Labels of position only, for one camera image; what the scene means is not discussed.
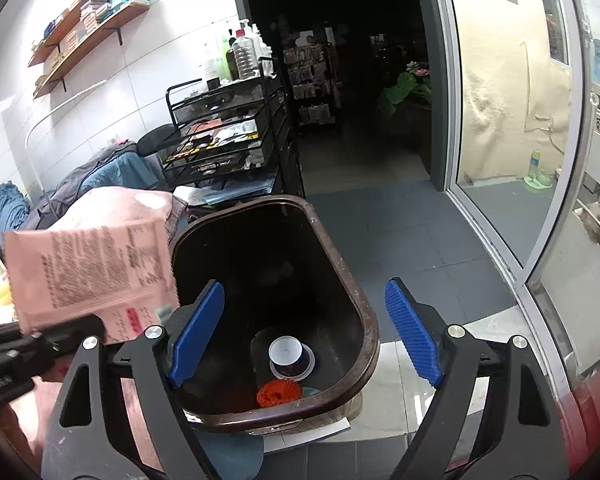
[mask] plastic bottle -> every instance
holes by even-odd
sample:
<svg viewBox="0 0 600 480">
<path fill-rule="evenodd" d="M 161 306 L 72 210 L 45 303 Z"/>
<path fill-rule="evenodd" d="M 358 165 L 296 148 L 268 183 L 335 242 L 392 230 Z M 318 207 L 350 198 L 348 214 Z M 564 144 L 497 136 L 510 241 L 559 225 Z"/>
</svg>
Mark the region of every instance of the plastic bottle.
<svg viewBox="0 0 600 480">
<path fill-rule="evenodd" d="M 231 81 L 236 81 L 237 79 L 240 79 L 240 75 L 238 74 L 238 66 L 235 63 L 235 54 L 232 50 L 232 46 L 234 46 L 234 43 L 234 32 L 231 29 L 229 29 L 229 50 L 224 56 L 226 58 L 226 64 L 229 68 L 229 76 Z"/>
<path fill-rule="evenodd" d="M 220 77 L 218 73 L 218 56 L 215 52 L 213 52 L 208 44 L 205 43 L 205 60 L 202 63 L 202 72 L 205 81 L 209 81 L 210 79 L 214 79 L 216 77 Z"/>
<path fill-rule="evenodd" d="M 229 38 L 231 37 L 231 29 L 229 28 L 229 35 L 224 33 L 222 35 L 222 40 L 220 43 L 220 65 L 222 67 L 222 76 L 229 81 L 231 81 L 231 72 L 229 70 L 229 63 L 226 58 L 226 53 L 231 49 L 231 45 L 229 44 Z"/>
<path fill-rule="evenodd" d="M 529 160 L 529 171 L 526 176 L 529 178 L 538 178 L 538 170 L 540 168 L 540 150 L 537 148 L 531 153 L 531 160 Z"/>
<path fill-rule="evenodd" d="M 231 47 L 234 51 L 235 63 L 238 66 L 240 79 L 247 79 L 256 75 L 256 51 L 253 41 L 247 38 L 244 29 L 235 31 L 236 40 Z"/>
<path fill-rule="evenodd" d="M 251 29 L 253 31 L 253 41 L 256 44 L 256 60 L 259 61 L 261 57 L 272 57 L 271 47 L 263 41 L 260 31 L 258 30 L 258 26 L 254 23 Z M 273 62 L 263 62 L 262 69 L 264 70 L 264 75 L 273 74 Z"/>
</svg>

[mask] glass door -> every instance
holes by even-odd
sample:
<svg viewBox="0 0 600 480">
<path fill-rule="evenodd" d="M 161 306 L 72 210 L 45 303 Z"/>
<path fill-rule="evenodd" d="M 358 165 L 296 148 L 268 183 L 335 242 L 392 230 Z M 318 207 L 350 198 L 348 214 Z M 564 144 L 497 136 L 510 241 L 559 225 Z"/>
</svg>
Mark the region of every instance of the glass door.
<svg viewBox="0 0 600 480">
<path fill-rule="evenodd" d="M 552 329 L 571 386 L 586 384 L 593 395 L 600 380 L 600 0 L 580 2 L 592 45 L 587 85 L 598 106 L 559 229 L 527 285 Z"/>
<path fill-rule="evenodd" d="M 450 190 L 514 279 L 559 213 L 578 139 L 581 52 L 570 0 L 452 0 L 461 129 Z"/>
</svg>

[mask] door frame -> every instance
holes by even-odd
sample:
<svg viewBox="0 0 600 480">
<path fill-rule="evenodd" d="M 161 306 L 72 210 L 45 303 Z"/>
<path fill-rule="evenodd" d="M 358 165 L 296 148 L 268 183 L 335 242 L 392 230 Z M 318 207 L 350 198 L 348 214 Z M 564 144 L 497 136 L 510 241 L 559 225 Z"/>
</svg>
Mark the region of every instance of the door frame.
<svg viewBox="0 0 600 480">
<path fill-rule="evenodd" d="M 547 248 L 549 241 L 559 224 L 561 212 L 565 206 L 568 191 L 573 189 L 572 179 L 578 148 L 581 146 L 581 126 L 583 120 L 585 95 L 585 67 L 581 44 L 580 22 L 573 0 L 561 0 L 568 54 L 571 67 L 571 110 L 568 128 L 568 141 L 562 162 L 561 177 L 558 180 L 554 198 L 542 225 L 536 243 L 528 259 L 521 263 L 515 257 L 506 241 L 489 222 L 468 195 L 458 186 L 458 169 L 461 154 L 462 132 L 462 73 L 461 51 L 453 0 L 438 0 L 440 15 L 443 19 L 443 39 L 446 51 L 448 83 L 448 157 L 445 176 L 445 192 L 456 204 L 469 224 L 474 228 L 487 252 L 491 255 L 504 281 L 509 285 L 516 301 L 521 307 L 526 322 L 536 339 L 543 367 L 556 399 L 568 395 L 571 391 L 564 362 L 555 344 L 554 337 L 541 313 L 538 304 L 528 290 L 526 282 L 534 271 Z"/>
</svg>

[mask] wall shelf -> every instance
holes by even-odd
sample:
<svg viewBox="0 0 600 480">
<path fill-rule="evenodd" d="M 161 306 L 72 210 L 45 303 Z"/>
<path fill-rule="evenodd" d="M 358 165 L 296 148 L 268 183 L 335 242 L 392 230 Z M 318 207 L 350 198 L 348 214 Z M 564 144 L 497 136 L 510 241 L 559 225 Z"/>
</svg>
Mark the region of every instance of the wall shelf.
<svg viewBox="0 0 600 480">
<path fill-rule="evenodd" d="M 124 4 L 118 12 L 104 20 L 90 34 L 85 36 L 78 46 L 65 56 L 58 66 L 49 73 L 42 85 L 33 92 L 33 98 L 36 99 L 51 93 L 53 88 L 55 88 L 59 82 L 63 81 L 64 77 L 71 72 L 71 70 L 80 63 L 88 53 L 113 34 L 113 32 L 118 33 L 118 39 L 122 44 L 120 28 L 132 19 L 140 16 L 143 12 L 147 12 L 149 8 L 150 6 L 148 5 L 136 4 L 133 2 Z"/>
<path fill-rule="evenodd" d="M 28 66 L 34 66 L 39 63 L 44 63 L 46 58 L 50 56 L 54 48 L 58 48 L 62 38 L 64 38 L 78 22 L 80 22 L 80 7 L 89 0 L 78 0 L 78 2 L 69 9 L 69 13 L 56 25 L 56 28 L 49 34 L 46 39 L 40 43 L 36 51 L 31 56 Z"/>
</svg>

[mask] red object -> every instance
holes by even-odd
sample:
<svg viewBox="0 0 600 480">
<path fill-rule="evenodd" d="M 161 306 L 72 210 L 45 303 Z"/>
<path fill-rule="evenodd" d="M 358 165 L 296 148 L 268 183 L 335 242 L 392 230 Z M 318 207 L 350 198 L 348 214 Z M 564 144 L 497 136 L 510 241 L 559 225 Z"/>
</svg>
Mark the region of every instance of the red object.
<svg viewBox="0 0 600 480">
<path fill-rule="evenodd" d="M 292 402 L 302 397 L 300 384 L 290 379 L 273 379 L 261 387 L 256 400 L 261 408 Z"/>
<path fill-rule="evenodd" d="M 139 335 L 142 332 L 142 325 L 140 324 L 140 318 L 138 317 L 136 310 L 134 308 L 128 308 L 126 310 L 126 317 L 129 320 L 131 329 L 136 335 Z"/>
</svg>

